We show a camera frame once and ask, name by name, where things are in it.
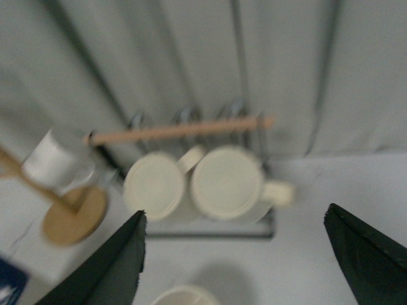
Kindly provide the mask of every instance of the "cup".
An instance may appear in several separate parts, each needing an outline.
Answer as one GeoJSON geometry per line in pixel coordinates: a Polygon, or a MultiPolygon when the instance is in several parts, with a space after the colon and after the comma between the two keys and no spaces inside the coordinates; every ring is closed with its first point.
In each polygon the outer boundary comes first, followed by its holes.
{"type": "Polygon", "coordinates": [[[151,152],[137,160],[124,182],[123,196],[130,211],[144,210],[148,221],[168,224],[201,217],[191,200],[187,174],[204,156],[205,149],[194,146],[179,160],[165,152],[151,152]]]}
{"type": "Polygon", "coordinates": [[[150,305],[220,305],[220,303],[207,290],[197,286],[184,285],[164,292],[150,305]]]}
{"type": "Polygon", "coordinates": [[[266,180],[252,152],[222,146],[204,156],[195,168],[191,195],[198,209],[210,218],[255,223],[274,204],[289,204],[294,187],[266,180]]]}
{"type": "Polygon", "coordinates": [[[22,164],[22,173],[46,188],[84,184],[91,179],[95,163],[82,136],[67,126],[55,126],[22,164]]]}

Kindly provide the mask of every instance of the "wire rack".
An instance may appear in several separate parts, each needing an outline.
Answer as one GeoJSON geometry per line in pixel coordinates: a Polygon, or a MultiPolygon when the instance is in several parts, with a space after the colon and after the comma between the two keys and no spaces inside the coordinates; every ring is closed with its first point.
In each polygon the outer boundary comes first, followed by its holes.
{"type": "MultiPolygon", "coordinates": [[[[241,98],[236,98],[225,105],[217,119],[230,119],[230,118],[244,118],[248,115],[245,108],[245,103],[241,98]]],[[[201,120],[200,111],[195,107],[184,107],[176,113],[172,123],[173,125],[197,123],[201,120]]],[[[132,120],[128,124],[129,130],[142,130],[146,127],[151,127],[152,122],[147,118],[143,112],[136,112],[132,120]]],[[[257,138],[258,152],[265,176],[271,178],[272,168],[269,162],[268,146],[266,143],[265,129],[259,127],[254,134],[251,132],[231,132],[225,137],[220,139],[207,138],[207,137],[182,137],[179,139],[179,145],[183,150],[187,151],[195,144],[203,144],[207,147],[213,147],[214,142],[216,145],[225,143],[240,145],[246,149],[254,150],[253,148],[253,135],[257,138]]],[[[143,153],[161,149],[157,141],[138,142],[137,148],[143,153]]],[[[106,161],[119,171],[119,176],[122,180],[125,177],[125,171],[113,159],[106,146],[97,146],[97,150],[105,157],[106,161]]],[[[275,212],[271,209],[261,220],[255,224],[239,224],[235,222],[215,221],[202,217],[191,224],[180,224],[178,226],[169,226],[159,222],[150,223],[147,226],[147,238],[160,239],[160,238],[200,238],[200,239],[259,239],[271,240],[275,234],[275,212]]]]}

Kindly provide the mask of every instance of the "wooden stick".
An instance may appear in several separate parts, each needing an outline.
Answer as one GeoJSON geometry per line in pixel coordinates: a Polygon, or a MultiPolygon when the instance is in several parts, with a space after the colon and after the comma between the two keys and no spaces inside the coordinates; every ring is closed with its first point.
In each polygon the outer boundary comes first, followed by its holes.
{"type": "Polygon", "coordinates": [[[165,126],[120,133],[96,133],[91,137],[85,137],[83,141],[88,145],[97,146],[101,144],[135,142],[139,140],[171,139],[185,137],[188,135],[209,135],[214,133],[233,131],[243,132],[255,130],[259,126],[265,129],[270,128],[273,123],[274,119],[270,116],[265,117],[263,120],[259,120],[258,118],[227,119],[213,122],[194,123],[190,125],[181,124],[177,126],[165,126]]]}
{"type": "Polygon", "coordinates": [[[28,179],[21,171],[21,164],[13,156],[9,155],[2,147],[0,147],[0,163],[3,163],[9,171],[16,173],[26,184],[33,189],[41,193],[45,198],[49,199],[53,203],[61,205],[64,210],[68,210],[71,213],[76,213],[76,207],[70,207],[60,196],[55,194],[49,189],[45,189],[36,184],[32,180],[28,179]]]}
{"type": "Polygon", "coordinates": [[[15,178],[17,174],[15,172],[12,172],[11,170],[8,170],[8,172],[5,173],[0,173],[0,179],[11,179],[15,178]]]}

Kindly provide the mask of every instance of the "curtain fold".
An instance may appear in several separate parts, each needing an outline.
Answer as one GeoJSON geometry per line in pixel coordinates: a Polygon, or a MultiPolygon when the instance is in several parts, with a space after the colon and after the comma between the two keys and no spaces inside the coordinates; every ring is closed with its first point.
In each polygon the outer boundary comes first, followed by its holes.
{"type": "MultiPolygon", "coordinates": [[[[23,159],[55,123],[166,125],[186,105],[214,119],[246,79],[251,112],[277,119],[274,156],[406,149],[407,4],[342,2],[323,62],[331,1],[2,1],[0,141],[23,159]]],[[[109,149],[125,168],[141,155],[109,149]]]]}

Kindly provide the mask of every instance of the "round wooden base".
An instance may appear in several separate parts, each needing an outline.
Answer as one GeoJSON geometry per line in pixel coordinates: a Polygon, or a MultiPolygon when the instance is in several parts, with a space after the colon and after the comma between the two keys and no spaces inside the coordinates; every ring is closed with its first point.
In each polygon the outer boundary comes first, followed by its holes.
{"type": "Polygon", "coordinates": [[[98,187],[80,187],[66,193],[63,200],[70,209],[54,203],[43,220],[43,232],[54,244],[68,246],[91,235],[107,210],[106,192],[98,187]]]}

